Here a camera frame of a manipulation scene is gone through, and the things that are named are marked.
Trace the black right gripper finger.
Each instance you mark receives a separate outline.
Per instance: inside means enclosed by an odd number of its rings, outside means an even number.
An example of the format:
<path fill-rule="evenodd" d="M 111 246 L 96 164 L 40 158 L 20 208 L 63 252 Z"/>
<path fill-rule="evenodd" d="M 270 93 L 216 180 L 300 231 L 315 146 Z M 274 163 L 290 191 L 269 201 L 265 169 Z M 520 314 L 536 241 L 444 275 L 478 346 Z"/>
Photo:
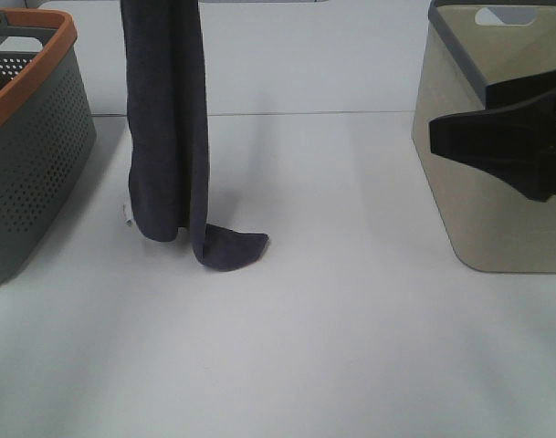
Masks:
<path fill-rule="evenodd" d="M 488 173 L 526 198 L 556 195 L 556 88 L 495 109 L 429 122 L 430 151 Z"/>

